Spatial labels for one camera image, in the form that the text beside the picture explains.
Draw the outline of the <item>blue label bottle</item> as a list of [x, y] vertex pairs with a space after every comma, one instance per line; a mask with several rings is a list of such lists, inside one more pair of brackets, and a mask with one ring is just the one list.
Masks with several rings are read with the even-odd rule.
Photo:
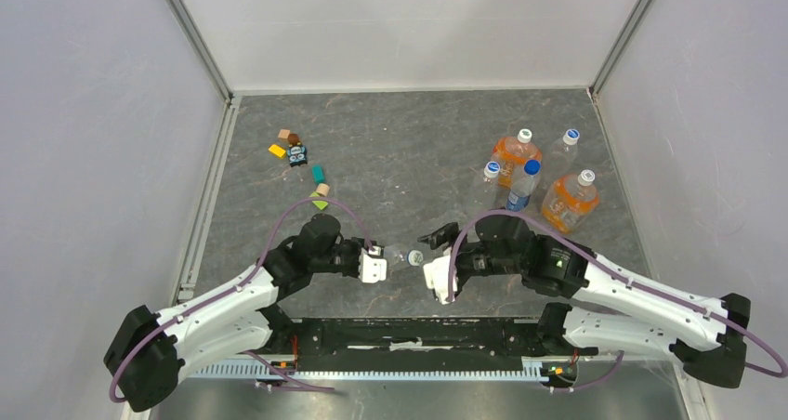
[[407, 269], [412, 263], [410, 253], [412, 249], [407, 245], [393, 243], [386, 245], [383, 248], [383, 258], [387, 262], [387, 273], [392, 274], [394, 271]]

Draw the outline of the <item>clear plastic bottle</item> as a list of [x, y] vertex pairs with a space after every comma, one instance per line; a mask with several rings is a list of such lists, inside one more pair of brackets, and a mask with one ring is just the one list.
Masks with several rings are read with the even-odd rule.
[[498, 177], [495, 179], [485, 178], [483, 169], [474, 177], [466, 198], [466, 209], [470, 216], [475, 216], [497, 207]]

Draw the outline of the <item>white green bottle cap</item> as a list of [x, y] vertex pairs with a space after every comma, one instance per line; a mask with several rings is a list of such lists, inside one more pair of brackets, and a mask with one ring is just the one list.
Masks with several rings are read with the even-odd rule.
[[420, 267], [424, 262], [424, 255], [419, 250], [411, 250], [407, 255], [407, 262], [412, 267]]

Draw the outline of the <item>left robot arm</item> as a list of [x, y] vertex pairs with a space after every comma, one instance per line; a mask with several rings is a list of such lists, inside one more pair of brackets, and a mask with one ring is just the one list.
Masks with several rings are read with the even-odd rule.
[[135, 413], [148, 411], [210, 364], [261, 348], [285, 350], [292, 323], [278, 304], [319, 273], [377, 283], [387, 277], [387, 261], [375, 242], [344, 237], [335, 217], [314, 216], [213, 290], [158, 311], [130, 310], [103, 359], [112, 375], [111, 400]]

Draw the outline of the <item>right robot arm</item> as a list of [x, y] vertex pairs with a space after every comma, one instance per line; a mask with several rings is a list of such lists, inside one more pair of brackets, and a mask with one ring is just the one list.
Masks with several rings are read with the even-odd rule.
[[538, 295], [551, 296], [536, 327], [548, 355], [622, 351], [665, 358], [706, 384], [740, 386], [751, 302], [677, 290], [625, 269], [588, 247], [536, 234], [525, 220], [492, 215], [477, 221], [476, 241], [456, 222], [418, 238], [442, 256], [424, 267], [427, 287], [447, 304], [473, 277], [519, 275]]

